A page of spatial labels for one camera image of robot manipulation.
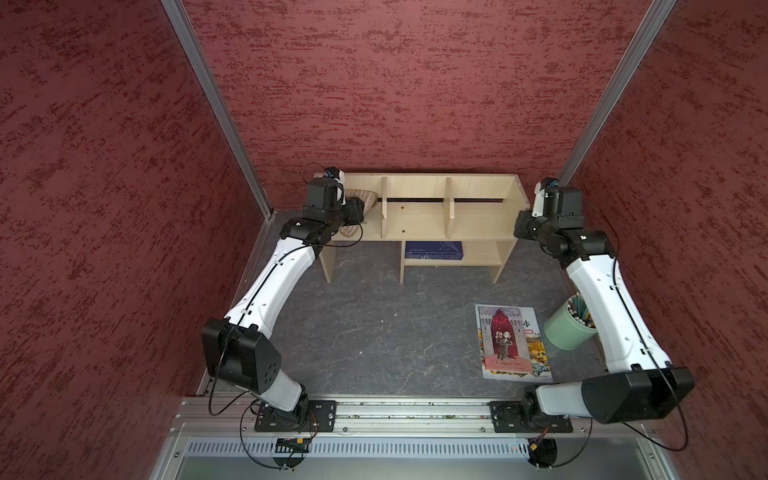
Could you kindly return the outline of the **beige striped fluffy cloth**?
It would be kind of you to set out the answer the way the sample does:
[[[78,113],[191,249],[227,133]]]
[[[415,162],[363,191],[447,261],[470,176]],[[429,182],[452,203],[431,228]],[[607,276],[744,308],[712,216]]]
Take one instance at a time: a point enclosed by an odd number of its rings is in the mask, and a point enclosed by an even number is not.
[[[376,205],[378,194],[374,191],[349,189],[345,191],[344,225],[339,233],[346,238],[359,232],[368,213]]]

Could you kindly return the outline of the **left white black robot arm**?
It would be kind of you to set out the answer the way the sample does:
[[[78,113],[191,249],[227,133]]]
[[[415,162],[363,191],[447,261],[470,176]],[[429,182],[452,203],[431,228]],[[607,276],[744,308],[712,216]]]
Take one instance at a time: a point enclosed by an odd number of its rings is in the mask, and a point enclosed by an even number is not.
[[[213,383],[245,389],[278,421],[300,430],[310,421],[306,389],[281,367],[271,343],[278,315],[302,275],[341,228],[364,219],[364,202],[346,198],[345,174],[328,167],[307,184],[301,215],[281,228],[270,260],[254,284],[222,319],[202,328],[202,346]]]

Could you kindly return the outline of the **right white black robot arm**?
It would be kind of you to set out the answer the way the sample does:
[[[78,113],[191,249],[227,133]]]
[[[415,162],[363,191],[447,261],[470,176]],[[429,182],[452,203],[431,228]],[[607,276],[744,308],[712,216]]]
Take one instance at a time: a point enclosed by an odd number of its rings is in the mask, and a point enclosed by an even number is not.
[[[676,367],[654,339],[621,275],[608,236],[584,225],[583,193],[554,178],[540,181],[534,205],[514,234],[556,259],[591,315],[606,374],[579,382],[529,386],[519,400],[490,403],[498,433],[570,433],[573,417],[601,424],[663,419],[692,391],[692,373]]]

